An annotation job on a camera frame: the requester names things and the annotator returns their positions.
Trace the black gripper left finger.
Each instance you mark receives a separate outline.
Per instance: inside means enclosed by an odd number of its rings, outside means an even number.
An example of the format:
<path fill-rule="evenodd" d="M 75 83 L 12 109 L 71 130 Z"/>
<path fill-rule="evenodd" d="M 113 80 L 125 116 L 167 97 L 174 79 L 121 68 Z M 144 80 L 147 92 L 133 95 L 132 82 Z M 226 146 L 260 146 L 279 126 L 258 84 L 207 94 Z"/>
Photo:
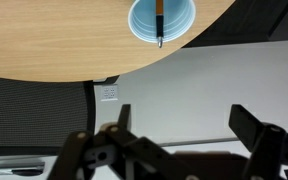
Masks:
<path fill-rule="evenodd" d="M 165 160 L 171 155 L 146 137 L 137 137 L 130 131 L 131 105 L 123 104 L 116 122 L 105 123 L 99 134 L 104 141 L 102 153 L 110 160 Z"/>

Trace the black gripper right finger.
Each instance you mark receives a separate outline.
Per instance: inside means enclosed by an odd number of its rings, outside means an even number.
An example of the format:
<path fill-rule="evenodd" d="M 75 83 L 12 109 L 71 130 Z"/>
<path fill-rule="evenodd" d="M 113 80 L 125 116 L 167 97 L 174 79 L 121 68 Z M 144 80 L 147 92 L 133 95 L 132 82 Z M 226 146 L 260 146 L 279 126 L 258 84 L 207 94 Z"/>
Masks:
<path fill-rule="evenodd" d="M 258 120 L 240 104 L 231 106 L 229 127 L 251 153 L 250 167 L 280 167 L 286 131 L 274 124 Z"/>

